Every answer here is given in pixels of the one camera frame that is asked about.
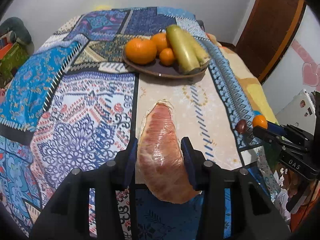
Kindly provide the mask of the small dark red date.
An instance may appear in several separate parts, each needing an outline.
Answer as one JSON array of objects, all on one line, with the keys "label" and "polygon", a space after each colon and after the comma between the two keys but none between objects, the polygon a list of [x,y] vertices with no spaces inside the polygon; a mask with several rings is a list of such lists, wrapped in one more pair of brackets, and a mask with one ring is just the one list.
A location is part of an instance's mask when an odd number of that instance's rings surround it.
[{"label": "small dark red date", "polygon": [[239,134],[244,134],[247,131],[247,122],[244,119],[239,120],[239,122],[235,126],[235,130]]}]

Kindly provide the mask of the peeled pomelo wedge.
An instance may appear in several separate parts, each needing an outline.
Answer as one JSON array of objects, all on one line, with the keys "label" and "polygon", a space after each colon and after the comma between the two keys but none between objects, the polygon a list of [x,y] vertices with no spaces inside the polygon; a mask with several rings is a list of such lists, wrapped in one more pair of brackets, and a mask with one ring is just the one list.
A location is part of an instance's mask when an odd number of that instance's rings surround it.
[{"label": "peeled pomelo wedge", "polygon": [[199,191],[191,186],[173,121],[173,106],[157,101],[145,114],[138,137],[138,178],[159,200],[184,204]]}]

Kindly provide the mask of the short sugarcane piece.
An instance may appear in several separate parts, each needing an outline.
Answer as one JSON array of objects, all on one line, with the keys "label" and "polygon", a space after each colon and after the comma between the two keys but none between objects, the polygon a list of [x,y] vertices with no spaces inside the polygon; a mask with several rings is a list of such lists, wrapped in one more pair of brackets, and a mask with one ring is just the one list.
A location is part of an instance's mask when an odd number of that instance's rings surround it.
[{"label": "short sugarcane piece", "polygon": [[202,48],[202,46],[193,38],[187,31],[183,31],[185,38],[191,46],[199,64],[200,68],[206,68],[210,62],[210,55]]}]

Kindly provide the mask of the long sugarcane piece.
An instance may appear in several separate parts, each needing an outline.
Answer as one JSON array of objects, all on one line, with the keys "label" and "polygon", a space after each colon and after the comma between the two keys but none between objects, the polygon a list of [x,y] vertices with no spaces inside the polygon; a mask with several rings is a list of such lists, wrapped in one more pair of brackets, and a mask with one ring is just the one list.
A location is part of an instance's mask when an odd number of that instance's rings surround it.
[{"label": "long sugarcane piece", "polygon": [[179,72],[184,75],[200,72],[200,64],[184,31],[178,25],[166,27],[167,39],[179,64]]}]

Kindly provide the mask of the round orange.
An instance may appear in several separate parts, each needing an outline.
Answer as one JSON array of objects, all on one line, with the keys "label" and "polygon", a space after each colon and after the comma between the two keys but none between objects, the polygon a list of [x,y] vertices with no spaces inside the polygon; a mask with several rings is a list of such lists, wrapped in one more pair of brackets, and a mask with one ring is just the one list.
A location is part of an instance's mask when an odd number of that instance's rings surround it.
[{"label": "round orange", "polygon": [[155,43],[157,48],[157,55],[159,55],[164,49],[170,47],[170,43],[167,40],[166,33],[157,33],[151,37],[151,40]]}]

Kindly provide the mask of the large orange with sticker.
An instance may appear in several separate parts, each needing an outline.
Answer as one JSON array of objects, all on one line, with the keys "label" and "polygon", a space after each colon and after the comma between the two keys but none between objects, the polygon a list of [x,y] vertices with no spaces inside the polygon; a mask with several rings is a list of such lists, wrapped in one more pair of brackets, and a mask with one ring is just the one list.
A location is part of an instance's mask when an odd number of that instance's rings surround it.
[{"label": "large orange with sticker", "polygon": [[125,45],[126,57],[136,64],[148,64],[157,56],[157,47],[152,40],[133,38]]}]

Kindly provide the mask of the colourful fleece blanket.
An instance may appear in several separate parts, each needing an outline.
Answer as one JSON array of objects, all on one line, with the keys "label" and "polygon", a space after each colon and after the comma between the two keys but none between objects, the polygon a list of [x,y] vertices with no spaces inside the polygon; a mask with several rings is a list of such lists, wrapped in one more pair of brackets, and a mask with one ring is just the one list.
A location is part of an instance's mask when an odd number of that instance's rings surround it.
[{"label": "colourful fleece blanket", "polygon": [[259,80],[249,71],[240,56],[236,52],[219,43],[213,34],[206,33],[206,35],[229,61],[233,74],[244,90],[253,110],[259,111],[267,121],[278,124],[278,121],[268,104]]}]

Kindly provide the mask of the white stickered appliance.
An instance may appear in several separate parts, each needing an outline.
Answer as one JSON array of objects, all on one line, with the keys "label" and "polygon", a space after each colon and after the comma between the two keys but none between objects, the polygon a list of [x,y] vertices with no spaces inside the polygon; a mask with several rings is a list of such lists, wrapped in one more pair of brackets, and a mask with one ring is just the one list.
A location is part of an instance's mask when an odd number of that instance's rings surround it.
[{"label": "white stickered appliance", "polygon": [[301,90],[276,114],[276,119],[280,125],[291,124],[314,135],[316,113],[313,95],[305,89]]}]

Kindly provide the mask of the white sliding wardrobe door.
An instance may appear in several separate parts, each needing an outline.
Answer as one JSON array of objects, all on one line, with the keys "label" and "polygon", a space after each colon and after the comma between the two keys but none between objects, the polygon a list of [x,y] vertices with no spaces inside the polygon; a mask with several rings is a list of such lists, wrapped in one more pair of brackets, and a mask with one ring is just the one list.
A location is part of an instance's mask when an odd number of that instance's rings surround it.
[{"label": "white sliding wardrobe door", "polygon": [[306,7],[300,26],[286,53],[263,83],[274,114],[301,90],[319,91],[319,21]]}]

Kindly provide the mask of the blue patchwork bedsheet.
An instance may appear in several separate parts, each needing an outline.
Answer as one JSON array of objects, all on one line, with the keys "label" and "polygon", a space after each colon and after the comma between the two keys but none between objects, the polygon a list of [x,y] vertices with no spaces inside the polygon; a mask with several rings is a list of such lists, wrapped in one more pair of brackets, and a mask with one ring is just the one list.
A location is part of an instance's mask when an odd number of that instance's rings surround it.
[{"label": "blue patchwork bedsheet", "polygon": [[[121,57],[133,38],[169,25],[187,31],[211,57],[204,74],[160,79],[138,74]],[[191,12],[170,7],[92,11],[66,22],[19,68],[1,99],[1,193],[4,215],[28,237],[72,168],[113,159],[159,100],[173,106],[179,138],[228,170],[261,152],[236,122],[254,111],[220,49]]]}]

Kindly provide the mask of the brown wooden door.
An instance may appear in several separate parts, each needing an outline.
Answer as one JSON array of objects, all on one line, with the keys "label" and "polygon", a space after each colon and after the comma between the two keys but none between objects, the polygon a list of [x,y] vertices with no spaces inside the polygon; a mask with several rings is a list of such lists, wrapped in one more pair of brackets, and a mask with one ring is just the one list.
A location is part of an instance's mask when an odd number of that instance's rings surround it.
[{"label": "brown wooden door", "polygon": [[304,0],[255,0],[235,51],[260,82],[284,56],[305,9]]}]

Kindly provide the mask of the purple round plate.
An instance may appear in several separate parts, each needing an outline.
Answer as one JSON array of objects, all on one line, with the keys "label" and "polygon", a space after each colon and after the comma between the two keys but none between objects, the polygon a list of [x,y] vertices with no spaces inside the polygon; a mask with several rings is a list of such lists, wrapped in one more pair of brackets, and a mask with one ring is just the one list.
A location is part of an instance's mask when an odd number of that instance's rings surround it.
[{"label": "purple round plate", "polygon": [[139,65],[129,60],[129,58],[126,56],[125,49],[123,49],[122,51],[122,58],[125,64],[127,66],[130,66],[135,72],[166,79],[187,79],[191,77],[196,77],[198,75],[204,74],[206,69],[208,68],[207,64],[205,68],[193,70],[189,74],[182,74],[179,72],[178,63],[174,63],[171,67],[167,67],[161,64],[158,58],[146,65]]}]

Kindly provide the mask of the green storage box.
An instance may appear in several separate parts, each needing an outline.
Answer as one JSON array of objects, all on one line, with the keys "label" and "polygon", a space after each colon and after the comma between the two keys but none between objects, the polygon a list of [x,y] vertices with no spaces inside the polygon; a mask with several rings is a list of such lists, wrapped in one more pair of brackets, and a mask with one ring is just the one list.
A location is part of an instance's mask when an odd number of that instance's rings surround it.
[{"label": "green storage box", "polygon": [[18,42],[10,43],[1,49],[1,88],[4,88],[14,77],[29,55],[24,46]]}]

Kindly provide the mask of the grey plush toy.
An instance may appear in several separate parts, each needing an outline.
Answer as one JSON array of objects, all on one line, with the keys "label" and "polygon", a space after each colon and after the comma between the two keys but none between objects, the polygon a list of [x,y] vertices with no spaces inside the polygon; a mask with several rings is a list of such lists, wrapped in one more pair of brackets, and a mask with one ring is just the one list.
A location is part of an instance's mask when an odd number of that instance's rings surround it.
[{"label": "grey plush toy", "polygon": [[18,42],[22,45],[29,45],[31,43],[31,35],[25,27],[23,21],[17,17],[7,18],[1,23],[1,38],[7,39],[8,43]]}]

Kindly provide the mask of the yellow foam tube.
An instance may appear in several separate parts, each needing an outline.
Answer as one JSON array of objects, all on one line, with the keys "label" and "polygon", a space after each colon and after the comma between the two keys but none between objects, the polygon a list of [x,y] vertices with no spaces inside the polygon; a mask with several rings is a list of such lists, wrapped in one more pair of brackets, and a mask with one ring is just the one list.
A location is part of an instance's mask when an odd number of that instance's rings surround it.
[{"label": "yellow foam tube", "polygon": [[109,6],[109,5],[97,5],[95,8],[94,8],[94,11],[101,11],[101,10],[111,10],[112,7]]}]

